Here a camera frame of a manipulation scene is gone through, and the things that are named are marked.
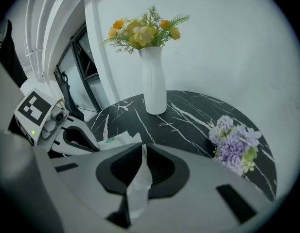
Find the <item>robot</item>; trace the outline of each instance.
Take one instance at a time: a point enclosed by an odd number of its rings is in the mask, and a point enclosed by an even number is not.
[[[3,69],[0,79],[20,101],[8,108],[0,93],[5,117],[12,111],[31,142],[6,132],[7,121],[0,121],[0,189],[40,231],[251,232],[263,221],[259,215],[273,208],[264,194],[210,158],[158,144],[99,151],[86,124],[58,101],[37,89],[20,99]],[[69,156],[50,159],[51,150]],[[144,166],[150,185],[142,194],[129,190]],[[145,205],[134,221],[132,202]]]

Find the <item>artificial flower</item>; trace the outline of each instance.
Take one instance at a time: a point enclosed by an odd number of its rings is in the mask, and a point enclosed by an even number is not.
[[[214,145],[218,145],[219,144],[219,129],[217,127],[212,127],[209,130],[209,140],[212,142],[212,144]]]
[[[124,25],[124,19],[117,20],[116,22],[113,23],[113,28],[114,29],[121,29],[121,27]]]
[[[143,24],[141,22],[137,21],[137,20],[134,20],[134,21],[130,22],[126,27],[126,30],[128,31],[129,35],[132,35],[134,33],[133,30],[134,30],[135,27],[140,27],[141,28],[141,27],[143,27]]]
[[[238,131],[233,131],[224,137],[218,145],[218,155],[239,156],[245,152],[245,143],[240,140]]]
[[[179,28],[177,28],[177,27],[171,27],[171,28],[169,29],[169,33],[170,33],[170,36],[171,36],[174,40],[180,39]]]
[[[243,125],[239,126],[238,131],[244,136],[241,140],[246,142],[249,146],[256,147],[259,145],[258,139],[262,136],[261,132],[255,131],[252,128],[248,128],[247,131]]]
[[[160,27],[163,29],[163,28],[166,28],[168,25],[169,25],[170,21],[168,20],[162,20],[160,21]]]
[[[222,116],[217,120],[217,127],[227,133],[233,127],[233,119],[229,116]]]
[[[139,47],[139,44],[135,41],[135,37],[133,35],[129,37],[129,45],[131,45],[133,48]]]
[[[110,30],[109,30],[109,33],[107,34],[107,36],[109,37],[109,38],[113,38],[113,37],[115,37],[116,36],[116,29],[114,29],[114,28],[111,28]]]
[[[254,162],[248,162],[244,165],[244,173],[247,173],[248,171],[253,171],[254,170]]]
[[[146,43],[150,43],[153,39],[154,35],[151,34],[148,27],[135,27],[134,28],[134,39],[138,42],[142,47],[145,46]]]
[[[239,156],[217,156],[214,157],[214,160],[225,165],[238,176],[242,176],[244,173],[245,165],[242,163]]]
[[[157,33],[156,29],[151,27],[151,26],[147,26],[149,32],[152,34],[152,35],[155,35]]]

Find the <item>purple hydrangea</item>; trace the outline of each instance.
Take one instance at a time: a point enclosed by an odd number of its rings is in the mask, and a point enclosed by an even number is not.
[[[241,138],[241,140],[248,144],[250,147],[256,147],[259,145],[259,138],[262,136],[260,131],[255,131],[252,128],[248,128],[248,131],[246,130],[245,126],[241,125],[238,127],[238,132],[240,135],[243,135],[244,138]]]
[[[238,176],[242,176],[245,169],[245,165],[243,164],[241,157],[237,155],[231,156],[230,158],[227,156],[217,156],[214,159],[220,162],[221,164],[225,165]]]
[[[242,175],[244,165],[242,154],[245,152],[246,144],[240,139],[239,131],[232,131],[227,137],[220,140],[217,148],[217,156],[214,158],[221,162],[238,175]]]
[[[219,144],[219,129],[217,127],[212,127],[209,130],[209,140],[216,146]]]
[[[217,127],[227,133],[233,127],[233,119],[229,116],[222,116],[217,121]]]

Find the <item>flower bouquet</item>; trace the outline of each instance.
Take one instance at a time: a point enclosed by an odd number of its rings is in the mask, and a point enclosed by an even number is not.
[[[214,159],[237,175],[253,171],[262,134],[244,125],[234,126],[233,119],[222,116],[215,126],[210,122],[209,140],[216,146]]]
[[[155,6],[147,13],[134,19],[117,20],[108,32],[110,43],[118,47],[117,52],[138,50],[142,63],[142,84],[146,111],[153,115],[162,114],[167,108],[166,82],[161,64],[161,49],[170,39],[180,39],[178,24],[189,20],[190,16],[176,16],[164,20]]]
[[[110,43],[119,47],[117,52],[133,53],[148,47],[161,47],[170,39],[180,39],[179,28],[176,26],[189,20],[190,16],[176,16],[170,21],[163,20],[155,6],[148,9],[138,18],[122,18],[117,20],[108,32],[108,39],[101,44]]]

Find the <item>black marble table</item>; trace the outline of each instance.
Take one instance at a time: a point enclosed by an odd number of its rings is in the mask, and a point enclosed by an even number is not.
[[[143,143],[157,143],[213,158],[214,146],[208,139],[208,123],[216,123],[223,115],[233,118],[234,124],[258,130],[249,118],[231,105],[186,91],[167,91],[167,110],[161,115],[146,112],[141,94],[104,109],[87,124],[97,141],[128,131],[131,136],[140,133]],[[272,201],[277,188],[275,163],[264,137],[259,141],[256,167],[243,177]]]

